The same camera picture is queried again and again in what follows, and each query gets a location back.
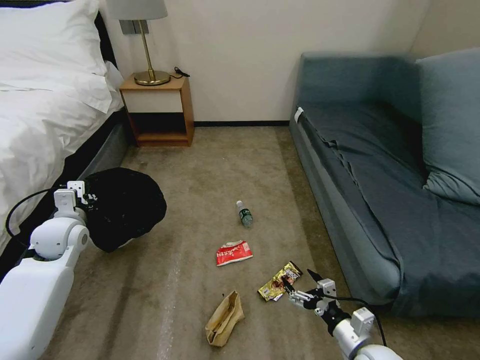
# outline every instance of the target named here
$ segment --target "gold snack wrapper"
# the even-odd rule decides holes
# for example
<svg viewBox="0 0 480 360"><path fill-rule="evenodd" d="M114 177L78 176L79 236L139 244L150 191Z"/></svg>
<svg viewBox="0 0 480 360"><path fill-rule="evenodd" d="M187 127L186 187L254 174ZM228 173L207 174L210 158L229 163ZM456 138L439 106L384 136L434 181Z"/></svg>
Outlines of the gold snack wrapper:
<svg viewBox="0 0 480 360"><path fill-rule="evenodd" d="M288 282L293 285L302 274L303 272L292 261L289 261L269 282L259 288L258 292L265 301L277 301L285 292L282 277L285 276Z"/></svg>

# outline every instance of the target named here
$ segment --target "plastic bottle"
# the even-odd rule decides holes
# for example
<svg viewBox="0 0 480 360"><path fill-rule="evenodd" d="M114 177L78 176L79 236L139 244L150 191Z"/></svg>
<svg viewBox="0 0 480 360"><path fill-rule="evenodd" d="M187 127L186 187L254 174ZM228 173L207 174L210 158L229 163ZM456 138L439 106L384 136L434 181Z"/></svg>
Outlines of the plastic bottle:
<svg viewBox="0 0 480 360"><path fill-rule="evenodd" d="M240 215L241 223L243 224L243 226L245 226L246 228L251 227L254 218L252 217L252 213L250 212L250 210L248 210L244 206L244 203L241 200L238 200L236 202L236 206L238 207L238 215Z"/></svg>

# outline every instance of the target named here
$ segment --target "black bag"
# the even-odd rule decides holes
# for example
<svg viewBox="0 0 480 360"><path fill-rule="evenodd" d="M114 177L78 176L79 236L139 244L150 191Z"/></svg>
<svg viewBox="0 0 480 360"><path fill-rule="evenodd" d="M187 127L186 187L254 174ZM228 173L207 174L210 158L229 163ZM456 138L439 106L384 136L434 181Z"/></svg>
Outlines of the black bag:
<svg viewBox="0 0 480 360"><path fill-rule="evenodd" d="M86 226L95 246L107 253L148 233L165 217L164 195L144 173L115 167L84 181L86 193L97 198L85 209Z"/></svg>

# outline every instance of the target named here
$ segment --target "brass lamp stand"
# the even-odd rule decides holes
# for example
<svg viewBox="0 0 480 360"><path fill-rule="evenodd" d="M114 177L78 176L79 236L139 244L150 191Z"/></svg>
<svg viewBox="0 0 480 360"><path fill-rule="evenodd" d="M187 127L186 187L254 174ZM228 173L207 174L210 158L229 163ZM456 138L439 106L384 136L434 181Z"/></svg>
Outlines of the brass lamp stand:
<svg viewBox="0 0 480 360"><path fill-rule="evenodd" d="M144 28L142 22L138 20L140 25L141 39L143 40L143 47L145 49L146 61L148 62L148 71L136 72L133 76L138 85L155 86L168 83L170 81L170 74L165 71L155 71L152 68L150 61L149 47L147 46L147 39L145 38Z"/></svg>

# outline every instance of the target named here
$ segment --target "wall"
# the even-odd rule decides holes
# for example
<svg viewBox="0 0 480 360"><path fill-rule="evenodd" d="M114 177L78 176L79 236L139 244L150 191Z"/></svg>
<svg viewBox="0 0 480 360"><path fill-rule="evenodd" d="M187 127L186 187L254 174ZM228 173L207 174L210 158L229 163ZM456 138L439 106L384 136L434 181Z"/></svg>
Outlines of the wall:
<svg viewBox="0 0 480 360"><path fill-rule="evenodd" d="M288 120L300 54L406 52L429 0L166 0L149 21L153 67L191 74L196 121ZM102 13L124 76L145 70L139 35Z"/></svg>
<svg viewBox="0 0 480 360"><path fill-rule="evenodd" d="M411 52L418 57L480 47L480 0L431 0Z"/></svg>

